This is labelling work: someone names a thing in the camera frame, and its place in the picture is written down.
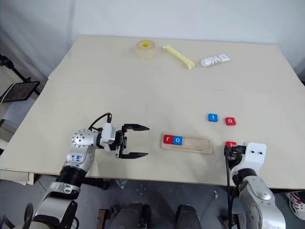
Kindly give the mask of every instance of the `concrete floor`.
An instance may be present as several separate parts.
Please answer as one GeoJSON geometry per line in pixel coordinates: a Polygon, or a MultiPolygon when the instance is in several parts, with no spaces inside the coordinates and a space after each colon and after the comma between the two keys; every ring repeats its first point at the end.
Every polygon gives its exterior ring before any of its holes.
{"type": "MultiPolygon", "coordinates": [[[[18,225],[23,221],[23,214],[28,202],[38,205],[49,184],[55,178],[40,176],[33,186],[2,180],[0,182],[0,214],[18,225]]],[[[296,218],[289,209],[285,195],[276,194],[276,205],[282,211],[287,229],[303,229],[305,221],[296,218]]],[[[121,189],[114,181],[107,190],[101,190],[89,185],[82,185],[76,217],[80,221],[80,229],[94,229],[97,223],[97,214],[100,208],[109,208],[114,204],[126,206],[132,202],[149,204],[152,208],[150,228],[174,228],[175,213],[180,204],[193,206],[199,217],[203,229],[226,228],[221,215],[227,211],[227,194],[222,187],[213,185],[197,185],[170,182],[135,181],[130,180],[121,189]]],[[[233,213],[244,214],[239,199],[234,201],[233,213]]]]}

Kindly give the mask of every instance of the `black tripod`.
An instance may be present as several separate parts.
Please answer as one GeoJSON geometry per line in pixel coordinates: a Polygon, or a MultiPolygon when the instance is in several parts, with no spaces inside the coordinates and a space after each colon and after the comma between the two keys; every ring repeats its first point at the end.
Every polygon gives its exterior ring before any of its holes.
{"type": "MultiPolygon", "coordinates": [[[[5,66],[8,69],[13,70],[13,72],[15,72],[15,74],[18,75],[19,78],[21,78],[24,83],[30,83],[31,82],[31,78],[30,77],[29,78],[24,78],[23,75],[20,72],[17,71],[17,69],[15,68],[13,62],[8,57],[3,56],[1,54],[0,54],[0,66],[5,66]]],[[[40,92],[37,89],[35,89],[34,92],[37,95],[40,95],[40,92]]]]}

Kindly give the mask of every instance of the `shoe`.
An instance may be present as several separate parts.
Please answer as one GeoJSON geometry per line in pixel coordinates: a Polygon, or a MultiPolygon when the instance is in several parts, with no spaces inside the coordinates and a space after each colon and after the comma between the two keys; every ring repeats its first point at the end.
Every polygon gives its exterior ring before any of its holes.
{"type": "Polygon", "coordinates": [[[305,204],[293,192],[286,193],[289,199],[289,208],[292,213],[301,220],[305,220],[305,204]]]}

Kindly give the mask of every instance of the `table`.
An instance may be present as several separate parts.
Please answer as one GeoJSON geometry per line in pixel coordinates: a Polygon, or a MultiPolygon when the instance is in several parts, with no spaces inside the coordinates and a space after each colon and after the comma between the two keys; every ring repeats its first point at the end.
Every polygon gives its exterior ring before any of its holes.
{"type": "Polygon", "coordinates": [[[129,131],[126,149],[149,155],[123,160],[96,150],[89,177],[226,185],[224,143],[253,141],[267,144],[260,176],[269,187],[305,188],[299,176],[305,88],[277,45],[154,39],[157,47],[170,44],[196,62],[220,53],[232,59],[187,70],[162,50],[154,59],[138,59],[133,50],[138,40],[80,36],[49,76],[0,157],[0,168],[58,174],[73,133],[111,112],[118,128],[124,123],[150,128],[129,131]],[[219,121],[208,122],[209,113],[219,121]],[[228,116],[236,126],[225,125],[228,116]],[[213,154],[161,149],[163,132],[210,137],[213,154]]]}

